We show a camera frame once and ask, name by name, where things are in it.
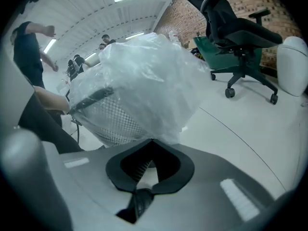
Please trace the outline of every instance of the trash can lid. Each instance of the trash can lid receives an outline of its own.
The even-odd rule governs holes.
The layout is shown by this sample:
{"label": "trash can lid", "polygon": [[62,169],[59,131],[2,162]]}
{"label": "trash can lid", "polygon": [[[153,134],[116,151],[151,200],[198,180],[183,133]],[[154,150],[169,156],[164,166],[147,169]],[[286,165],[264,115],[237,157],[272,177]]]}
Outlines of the trash can lid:
{"label": "trash can lid", "polygon": [[299,37],[287,37],[281,46],[297,50],[303,53],[305,56],[308,56],[307,44],[305,43],[305,41],[303,41],[303,39]]}

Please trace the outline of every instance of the black office chair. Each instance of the black office chair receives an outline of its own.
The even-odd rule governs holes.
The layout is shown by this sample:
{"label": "black office chair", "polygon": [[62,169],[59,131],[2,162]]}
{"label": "black office chair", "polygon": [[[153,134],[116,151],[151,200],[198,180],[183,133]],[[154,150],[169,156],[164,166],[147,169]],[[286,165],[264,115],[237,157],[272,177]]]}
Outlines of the black office chair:
{"label": "black office chair", "polygon": [[255,48],[269,48],[282,43],[282,37],[262,26],[261,17],[270,14],[265,9],[249,15],[257,23],[237,18],[227,0],[188,0],[204,15],[207,21],[206,36],[218,48],[220,54],[232,53],[239,59],[239,65],[211,71],[212,80],[215,73],[233,73],[225,91],[227,98],[235,96],[231,86],[246,75],[260,81],[274,91],[270,98],[272,104],[278,100],[278,89],[265,79],[258,70],[247,67],[249,59],[254,57]]}

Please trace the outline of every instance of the white plastic bag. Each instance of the white plastic bag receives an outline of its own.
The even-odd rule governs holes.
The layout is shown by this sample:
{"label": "white plastic bag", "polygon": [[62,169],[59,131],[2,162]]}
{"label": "white plastic bag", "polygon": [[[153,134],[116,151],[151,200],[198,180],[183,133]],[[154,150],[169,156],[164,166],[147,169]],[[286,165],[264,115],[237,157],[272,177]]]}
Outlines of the white plastic bag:
{"label": "white plastic bag", "polygon": [[[79,104],[73,116],[104,143],[110,134],[111,143],[144,138],[178,143],[182,128],[199,107],[210,81],[206,63],[156,33],[110,44],[99,58],[100,66],[72,81],[70,105],[74,108],[106,88],[112,88],[113,94],[101,100],[96,97],[86,108]],[[102,120],[108,112],[109,119]],[[129,133],[127,123],[134,127]]]}

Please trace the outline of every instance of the person's hand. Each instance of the person's hand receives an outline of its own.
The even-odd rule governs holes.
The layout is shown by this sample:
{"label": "person's hand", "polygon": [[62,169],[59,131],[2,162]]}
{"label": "person's hand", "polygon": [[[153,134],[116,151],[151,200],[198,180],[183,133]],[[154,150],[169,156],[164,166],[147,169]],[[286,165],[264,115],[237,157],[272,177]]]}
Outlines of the person's hand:
{"label": "person's hand", "polygon": [[57,65],[54,66],[54,68],[52,68],[54,72],[58,72],[59,67]]}
{"label": "person's hand", "polygon": [[53,38],[56,35],[54,33],[54,26],[46,26],[44,28],[44,35]]}

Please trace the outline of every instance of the brick wall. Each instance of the brick wall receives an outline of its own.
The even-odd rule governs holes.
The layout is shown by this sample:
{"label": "brick wall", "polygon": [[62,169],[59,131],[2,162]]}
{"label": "brick wall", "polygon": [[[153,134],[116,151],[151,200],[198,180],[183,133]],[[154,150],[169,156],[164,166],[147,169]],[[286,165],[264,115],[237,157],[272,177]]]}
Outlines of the brick wall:
{"label": "brick wall", "polygon": [[[301,37],[301,32],[294,22],[292,16],[279,0],[228,0],[237,17],[246,19],[248,15],[268,8],[270,15],[262,18],[262,25],[267,29],[279,33],[283,39],[289,36]],[[196,32],[205,35],[206,20],[203,15],[193,7],[187,0],[173,0],[162,18],[155,32],[162,33],[168,37],[170,30],[175,30],[182,46],[189,39],[196,36]],[[277,47],[263,49],[261,65],[276,68]]]}

